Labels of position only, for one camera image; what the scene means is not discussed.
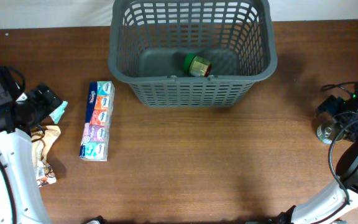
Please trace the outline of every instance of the white background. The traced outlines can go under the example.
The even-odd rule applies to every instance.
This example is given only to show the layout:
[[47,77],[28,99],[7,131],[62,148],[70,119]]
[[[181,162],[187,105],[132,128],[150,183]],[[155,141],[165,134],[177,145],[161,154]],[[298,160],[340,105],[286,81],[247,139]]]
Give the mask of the white background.
[[[113,2],[0,0],[0,29],[110,26]],[[269,3],[273,21],[358,19],[358,0],[270,0]]]

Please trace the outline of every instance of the gray plastic basket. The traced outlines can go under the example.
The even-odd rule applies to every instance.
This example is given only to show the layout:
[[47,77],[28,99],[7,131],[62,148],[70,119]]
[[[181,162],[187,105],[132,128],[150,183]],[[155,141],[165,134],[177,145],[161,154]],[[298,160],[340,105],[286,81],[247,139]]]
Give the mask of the gray plastic basket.
[[[267,0],[116,0],[108,65],[149,106],[232,106],[277,66]],[[208,78],[182,70],[188,53]]]

